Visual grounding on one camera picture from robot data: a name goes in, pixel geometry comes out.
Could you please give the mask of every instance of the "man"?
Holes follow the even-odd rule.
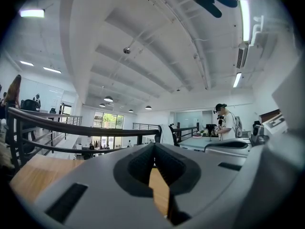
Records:
[[[215,109],[218,115],[223,115],[224,119],[221,124],[221,130],[215,131],[216,135],[220,134],[221,140],[228,140],[235,138],[235,121],[233,114],[226,109],[226,104],[218,104]]]

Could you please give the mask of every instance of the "tree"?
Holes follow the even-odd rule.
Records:
[[[113,116],[112,114],[104,113],[103,116],[103,127],[106,126],[106,123],[114,123],[116,121],[116,116]]]

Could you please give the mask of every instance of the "black slot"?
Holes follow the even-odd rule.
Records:
[[[240,171],[240,169],[242,168],[242,166],[229,164],[229,163],[226,163],[226,162],[222,162],[218,166],[222,167],[222,168],[229,169],[229,170],[236,170],[236,171]]]
[[[80,200],[87,186],[74,183],[68,190],[46,211],[54,220],[63,223]]]

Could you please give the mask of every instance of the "window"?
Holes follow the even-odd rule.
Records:
[[[103,114],[102,112],[95,111],[93,127],[101,127],[103,121]]]
[[[102,127],[103,128],[113,128],[113,129],[115,129],[116,120],[117,120],[117,115],[116,114],[104,113],[103,121],[102,121]]]
[[[103,113],[99,111],[95,111],[93,127],[98,128],[111,128],[111,129],[123,129],[124,125],[124,116],[117,114],[109,114]],[[113,148],[121,148],[122,147],[122,137],[117,136],[113,138],[113,136],[95,136],[93,137],[94,141],[98,141],[102,146],[109,145],[110,149]]]
[[[116,129],[123,129],[123,122],[124,122],[124,116],[118,115],[118,118],[116,120]]]

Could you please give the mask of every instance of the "white t-shirt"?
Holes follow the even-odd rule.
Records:
[[[228,140],[228,139],[233,139],[235,138],[235,121],[233,120],[233,116],[231,113],[228,113],[227,115],[224,116],[223,123],[221,125],[221,129],[224,128],[230,128],[231,130],[227,133],[222,133],[221,134],[221,140]]]

